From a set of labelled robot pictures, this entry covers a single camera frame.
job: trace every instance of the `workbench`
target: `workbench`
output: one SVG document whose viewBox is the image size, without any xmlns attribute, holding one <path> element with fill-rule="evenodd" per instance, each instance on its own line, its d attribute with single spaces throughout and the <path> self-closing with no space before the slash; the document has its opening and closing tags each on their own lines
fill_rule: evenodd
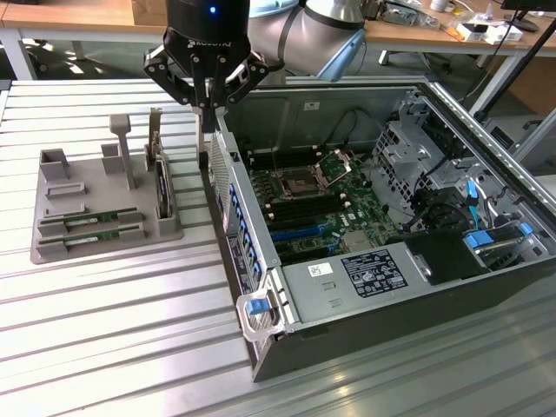
<svg viewBox="0 0 556 417">
<path fill-rule="evenodd" d="M 164 111 L 184 237 L 31 264 L 40 149 L 63 148 L 70 162 L 98 157 L 117 142 L 109 115 L 129 113 L 129 148 L 140 152 L 150 107 Z M 252 383 L 189 108 L 148 80 L 31 81 L 0 93 L 0 115 L 2 415 L 468 417 L 556 407 L 554 279 L 480 314 Z"/>
</svg>

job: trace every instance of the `wooden table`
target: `wooden table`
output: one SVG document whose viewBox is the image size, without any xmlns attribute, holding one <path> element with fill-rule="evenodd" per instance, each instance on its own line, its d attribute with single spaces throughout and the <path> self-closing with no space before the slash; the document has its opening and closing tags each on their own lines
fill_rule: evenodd
<svg viewBox="0 0 556 417">
<path fill-rule="evenodd" d="M 10 3 L 4 8 L 0 41 L 19 80 L 36 79 L 24 38 L 161 43 L 165 29 L 135 25 L 130 0 L 42 0 L 40 5 Z"/>
<path fill-rule="evenodd" d="M 436 17 L 442 25 L 447 25 L 454 19 L 451 13 L 439 13 L 429 8 L 430 0 L 421 0 L 422 9 L 427 14 Z M 487 9 L 487 0 L 466 0 L 466 4 L 476 12 Z M 500 5 L 492 2 L 494 17 L 502 18 L 506 14 L 513 14 L 512 10 L 501 10 Z M 505 56 L 505 61 L 500 65 L 490 83 L 483 89 L 479 98 L 470 110 L 471 114 L 482 109 L 486 102 L 498 91 L 501 84 L 518 65 L 523 56 L 529 51 L 539 36 L 548 27 L 551 18 L 527 17 L 539 25 L 539 31 L 535 33 L 524 32 L 519 42 L 504 42 L 497 55 Z M 381 21 L 367 22 L 367 44 L 373 50 L 382 50 L 381 63 L 387 63 L 388 51 L 404 52 L 437 52 L 445 54 L 468 54 L 468 55 L 492 55 L 496 50 L 484 41 L 482 42 L 460 42 L 449 36 L 443 30 L 430 30 L 400 26 Z M 556 56 L 556 36 L 552 36 L 537 56 Z"/>
</svg>

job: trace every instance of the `sticker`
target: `sticker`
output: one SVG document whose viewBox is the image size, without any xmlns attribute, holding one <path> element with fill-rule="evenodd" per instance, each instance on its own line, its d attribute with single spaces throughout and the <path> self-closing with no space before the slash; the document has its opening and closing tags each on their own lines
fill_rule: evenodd
<svg viewBox="0 0 556 417">
<path fill-rule="evenodd" d="M 303 109 L 305 111 L 318 110 L 320 106 L 321 106 L 321 102 L 305 102 Z"/>
<path fill-rule="evenodd" d="M 229 251 L 234 261 L 235 273 L 237 274 L 240 282 L 242 294 L 250 294 L 257 290 L 259 282 L 251 277 L 248 272 L 248 266 L 243 258 L 241 245 L 236 236 L 228 238 Z"/>
<path fill-rule="evenodd" d="M 66 246 L 75 246 L 75 245 L 81 245 L 83 243 L 91 243 L 91 242 L 97 242 L 98 241 L 98 237 L 85 237 L 83 239 L 75 239 L 74 241 L 67 241 L 64 242 L 64 244 Z"/>
<path fill-rule="evenodd" d="M 308 267 L 309 273 L 313 278 L 316 276 L 332 274 L 332 267 L 328 262 L 326 263 L 319 263 L 317 265 L 309 265 Z"/>
<path fill-rule="evenodd" d="M 360 297 L 367 298 L 407 287 L 406 280 L 387 249 L 343 258 L 341 263 Z"/>
</svg>

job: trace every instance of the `wooden desk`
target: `wooden desk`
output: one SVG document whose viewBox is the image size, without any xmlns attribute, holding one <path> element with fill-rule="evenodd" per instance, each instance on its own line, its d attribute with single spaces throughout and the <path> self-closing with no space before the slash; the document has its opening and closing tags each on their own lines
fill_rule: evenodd
<svg viewBox="0 0 556 417">
<path fill-rule="evenodd" d="M 134 25 L 130 0 L 42 0 L 40 5 L 3 2 L 0 13 L 0 42 L 18 80 L 36 79 L 22 43 L 24 38 L 161 43 L 165 30 Z"/>
<path fill-rule="evenodd" d="M 439 13 L 429 8 L 430 0 L 421 0 L 422 9 L 425 13 L 440 20 L 444 26 L 448 25 L 455 19 L 452 13 Z M 486 0 L 467 0 L 466 4 L 473 10 L 480 12 L 487 8 L 488 1 Z M 513 14 L 511 10 L 501 10 L 500 5 L 493 2 L 494 17 L 502 18 L 504 15 Z M 547 17 L 527 17 L 529 20 L 539 25 L 540 30 L 535 33 L 524 32 L 523 37 L 519 42 L 504 42 L 500 48 L 499 54 L 511 55 L 515 50 L 528 50 L 539 39 L 540 34 L 548 27 L 551 18 Z M 432 30 L 424 28 L 414 28 L 407 26 L 400 26 L 393 23 L 386 23 L 382 21 L 367 22 L 366 25 L 366 39 L 370 43 L 392 43 L 396 44 L 419 44 L 424 47 L 447 47 L 450 49 L 461 48 L 464 50 L 479 49 L 479 50 L 494 50 L 496 47 L 484 41 L 481 42 L 461 42 L 449 36 L 443 30 Z M 553 36 L 546 42 L 543 52 L 548 50 L 556 51 L 556 37 Z"/>
<path fill-rule="evenodd" d="M 6 28 L 97 30 L 161 35 L 163 27 L 135 26 L 130 0 L 42 0 L 40 5 L 8 5 Z"/>
<path fill-rule="evenodd" d="M 8 2 L 0 2 L 0 27 L 3 26 L 2 18 L 7 8 L 8 8 Z"/>
</svg>

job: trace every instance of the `cardboard box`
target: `cardboard box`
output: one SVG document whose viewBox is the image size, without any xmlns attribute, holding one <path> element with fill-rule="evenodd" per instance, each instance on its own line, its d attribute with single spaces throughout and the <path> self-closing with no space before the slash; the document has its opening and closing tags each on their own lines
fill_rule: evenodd
<svg viewBox="0 0 556 417">
<path fill-rule="evenodd" d="M 507 24 L 489 25 L 486 30 L 485 40 L 491 45 L 498 45 L 507 32 Z M 523 32 L 512 26 L 504 42 L 518 42 L 523 36 Z"/>
<path fill-rule="evenodd" d="M 166 26 L 166 0 L 131 0 L 133 21 L 143 26 Z"/>
<path fill-rule="evenodd" d="M 480 41 L 488 26 L 485 24 L 460 23 L 455 29 L 461 35 L 462 41 Z"/>
</svg>

